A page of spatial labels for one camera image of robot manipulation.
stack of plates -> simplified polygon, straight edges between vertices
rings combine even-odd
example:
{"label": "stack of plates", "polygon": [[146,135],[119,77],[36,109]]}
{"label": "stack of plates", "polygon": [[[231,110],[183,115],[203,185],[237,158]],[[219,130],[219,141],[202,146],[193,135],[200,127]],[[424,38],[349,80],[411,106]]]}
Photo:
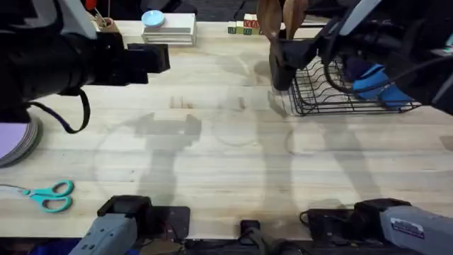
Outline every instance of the stack of plates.
{"label": "stack of plates", "polygon": [[25,159],[39,144],[42,123],[32,117],[28,124],[0,123],[0,168]]}

red item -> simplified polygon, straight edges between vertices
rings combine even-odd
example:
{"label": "red item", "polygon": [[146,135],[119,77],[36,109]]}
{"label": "red item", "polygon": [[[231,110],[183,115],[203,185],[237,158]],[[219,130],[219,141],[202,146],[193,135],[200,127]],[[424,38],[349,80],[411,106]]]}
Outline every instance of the red item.
{"label": "red item", "polygon": [[94,10],[94,8],[96,8],[97,3],[98,3],[98,0],[86,0],[85,9],[92,11],[92,10]]}
{"label": "red item", "polygon": [[258,21],[252,21],[252,28],[259,28],[260,24],[258,24]]}
{"label": "red item", "polygon": [[243,21],[243,26],[244,26],[244,28],[251,28],[252,21]]}

label sticker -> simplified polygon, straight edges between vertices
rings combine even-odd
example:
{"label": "label sticker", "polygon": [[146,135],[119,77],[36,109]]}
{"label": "label sticker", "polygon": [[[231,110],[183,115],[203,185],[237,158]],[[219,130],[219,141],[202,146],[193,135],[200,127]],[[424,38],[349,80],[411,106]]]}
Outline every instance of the label sticker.
{"label": "label sticker", "polygon": [[400,231],[405,234],[410,234],[420,239],[425,238],[425,230],[423,230],[422,225],[398,218],[390,218],[390,222],[391,227],[396,231]]}

scissor handle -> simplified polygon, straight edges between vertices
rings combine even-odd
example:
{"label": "scissor handle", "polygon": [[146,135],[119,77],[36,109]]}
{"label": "scissor handle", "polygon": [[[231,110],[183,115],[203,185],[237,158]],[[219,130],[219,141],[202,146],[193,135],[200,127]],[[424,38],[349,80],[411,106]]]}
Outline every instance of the scissor handle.
{"label": "scissor handle", "polygon": [[[66,185],[67,189],[61,193],[56,192],[57,188],[60,186]],[[29,195],[30,192],[33,195],[42,195],[42,196],[49,196],[54,198],[61,198],[64,196],[69,195],[74,190],[74,183],[72,181],[63,180],[57,182],[50,188],[37,188],[35,190],[24,190],[23,195]]]}
{"label": "scissor handle", "polygon": [[[55,197],[47,197],[47,196],[42,196],[42,195],[32,195],[30,199],[38,202],[38,204],[41,207],[41,210],[43,210],[46,213],[59,213],[61,211],[66,210],[71,206],[72,204],[72,198],[70,196],[66,197],[60,197],[60,198],[55,198]],[[47,206],[48,202],[51,201],[64,201],[64,204],[60,208],[52,209]]]}

light blue lid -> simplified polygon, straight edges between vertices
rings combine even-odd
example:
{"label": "light blue lid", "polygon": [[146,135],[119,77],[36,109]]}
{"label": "light blue lid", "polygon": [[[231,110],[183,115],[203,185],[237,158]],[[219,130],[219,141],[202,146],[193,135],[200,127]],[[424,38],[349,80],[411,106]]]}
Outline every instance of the light blue lid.
{"label": "light blue lid", "polygon": [[164,20],[165,16],[161,11],[147,11],[142,15],[142,22],[145,26],[160,26]]}

